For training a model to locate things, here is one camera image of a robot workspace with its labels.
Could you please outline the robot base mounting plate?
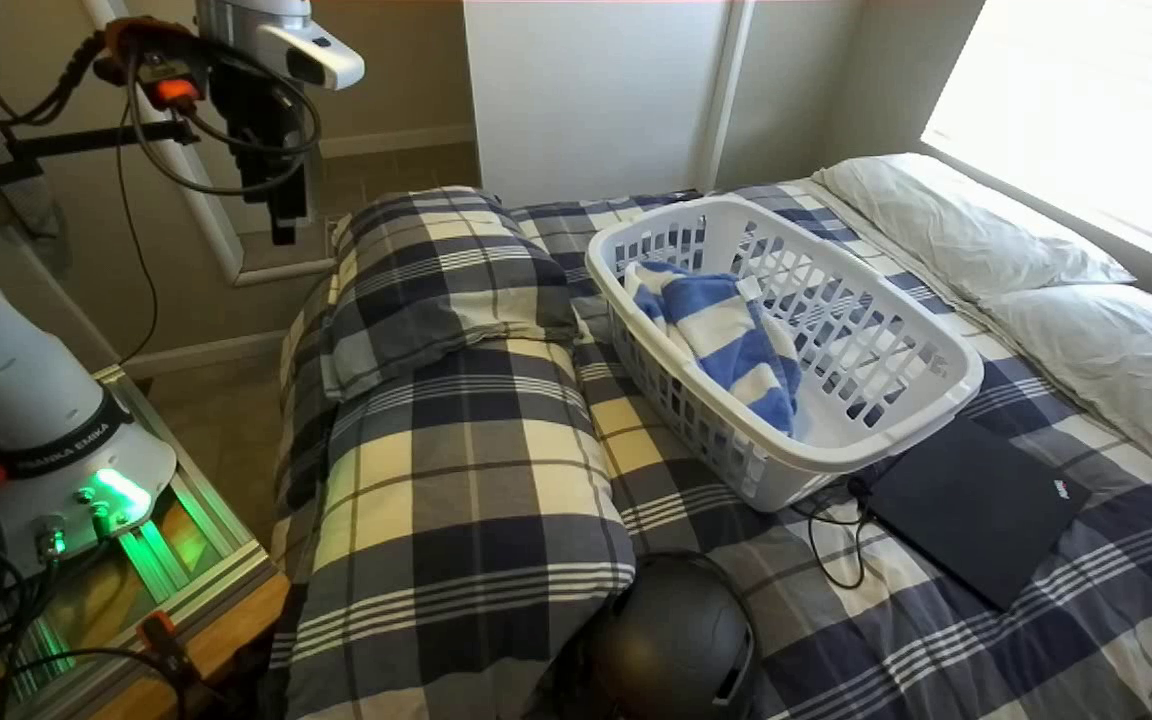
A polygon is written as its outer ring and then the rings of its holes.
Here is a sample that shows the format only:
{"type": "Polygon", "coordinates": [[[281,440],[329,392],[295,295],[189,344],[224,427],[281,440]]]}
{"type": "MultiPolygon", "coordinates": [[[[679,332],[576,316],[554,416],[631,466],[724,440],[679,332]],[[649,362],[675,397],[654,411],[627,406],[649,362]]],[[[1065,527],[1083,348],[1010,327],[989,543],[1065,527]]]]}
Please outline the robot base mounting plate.
{"type": "Polygon", "coordinates": [[[271,627],[288,581],[182,451],[145,386],[99,385],[177,451],[157,512],[67,559],[0,664],[4,720],[243,720],[227,678],[271,627]]]}

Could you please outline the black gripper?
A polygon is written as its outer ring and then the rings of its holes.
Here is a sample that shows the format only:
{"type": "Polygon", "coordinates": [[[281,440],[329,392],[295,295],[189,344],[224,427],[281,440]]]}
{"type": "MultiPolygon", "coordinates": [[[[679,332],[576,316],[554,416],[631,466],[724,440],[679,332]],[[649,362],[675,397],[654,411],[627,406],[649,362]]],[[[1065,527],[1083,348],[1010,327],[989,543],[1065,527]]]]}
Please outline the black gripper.
{"type": "Polygon", "coordinates": [[[214,67],[213,102],[224,116],[224,139],[248,202],[266,213],[277,242],[292,242],[309,221],[298,110],[252,70],[214,67]]]}

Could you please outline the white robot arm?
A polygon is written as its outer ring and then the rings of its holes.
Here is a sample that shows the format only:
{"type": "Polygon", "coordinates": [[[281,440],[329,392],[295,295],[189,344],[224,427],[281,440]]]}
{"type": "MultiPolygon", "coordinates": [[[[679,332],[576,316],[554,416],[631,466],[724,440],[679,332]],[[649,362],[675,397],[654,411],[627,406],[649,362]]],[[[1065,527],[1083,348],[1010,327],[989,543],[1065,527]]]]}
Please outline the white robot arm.
{"type": "MultiPolygon", "coordinates": [[[[362,78],[362,54],[312,0],[195,0],[191,25],[115,14],[88,30],[59,78],[0,129],[0,184],[50,150],[214,139],[236,159],[232,196],[292,242],[312,221],[317,91],[362,78]]],[[[70,348],[0,292],[0,571],[24,581],[145,524],[177,476],[177,448],[145,427],[70,348]]]]}

